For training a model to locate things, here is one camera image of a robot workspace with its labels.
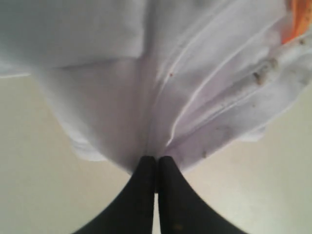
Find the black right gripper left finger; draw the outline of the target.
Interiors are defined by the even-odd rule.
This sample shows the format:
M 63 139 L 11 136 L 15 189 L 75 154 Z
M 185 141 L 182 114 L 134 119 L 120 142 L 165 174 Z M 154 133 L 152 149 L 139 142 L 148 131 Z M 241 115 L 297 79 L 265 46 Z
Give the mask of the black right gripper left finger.
M 77 234 L 151 234 L 156 160 L 143 156 L 118 196 Z

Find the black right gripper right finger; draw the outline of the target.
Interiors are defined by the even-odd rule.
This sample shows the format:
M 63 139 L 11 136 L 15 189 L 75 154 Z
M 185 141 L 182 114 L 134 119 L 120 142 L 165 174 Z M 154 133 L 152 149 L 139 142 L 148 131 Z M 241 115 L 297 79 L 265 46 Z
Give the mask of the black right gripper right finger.
M 170 156 L 158 161 L 158 210 L 162 234 L 243 234 L 192 189 Z

